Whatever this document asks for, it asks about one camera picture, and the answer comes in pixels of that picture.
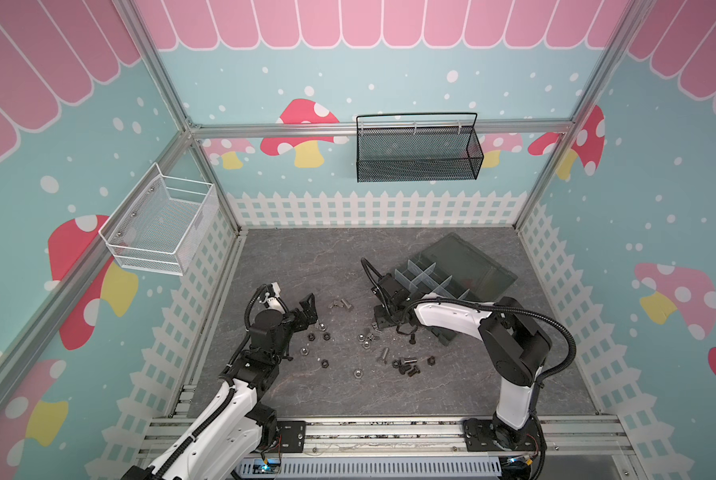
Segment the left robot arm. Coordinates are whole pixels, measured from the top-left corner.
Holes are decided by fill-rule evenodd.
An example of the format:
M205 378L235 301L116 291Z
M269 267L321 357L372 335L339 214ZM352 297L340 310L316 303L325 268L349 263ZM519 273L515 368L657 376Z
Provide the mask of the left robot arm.
M245 336L219 375L208 407L176 442L146 467L132 466L125 479L227 479L247 455L281 446L276 411L261 403L291 361L294 334L318 323L316 297L287 306L278 283L263 284L247 303Z

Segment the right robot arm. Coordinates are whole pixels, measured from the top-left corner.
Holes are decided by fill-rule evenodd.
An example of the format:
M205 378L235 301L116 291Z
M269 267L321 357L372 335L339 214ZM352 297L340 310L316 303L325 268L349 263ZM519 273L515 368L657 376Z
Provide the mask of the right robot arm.
M543 449L537 418L540 389L566 370L577 346L569 330L555 319L525 309L512 297L496 302L448 298L430 292L414 299L391 275L372 279L378 314L396 328L408 324L411 336L420 326L442 328L483 342L501 377L499 400L489 421L467 420L470 450L496 448L516 451L528 439Z

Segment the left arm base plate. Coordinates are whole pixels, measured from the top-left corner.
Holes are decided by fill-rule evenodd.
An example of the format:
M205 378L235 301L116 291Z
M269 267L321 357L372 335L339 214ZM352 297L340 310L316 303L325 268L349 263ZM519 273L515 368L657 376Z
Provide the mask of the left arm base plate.
M256 451L275 453L303 453L307 433L305 421L271 421L262 427L262 437Z

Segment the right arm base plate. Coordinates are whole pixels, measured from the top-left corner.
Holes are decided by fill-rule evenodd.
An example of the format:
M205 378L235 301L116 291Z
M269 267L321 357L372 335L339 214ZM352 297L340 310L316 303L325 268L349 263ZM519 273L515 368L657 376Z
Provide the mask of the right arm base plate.
M529 452L538 454L546 447L535 417L520 429L513 429L497 417L468 418L462 423L468 452Z

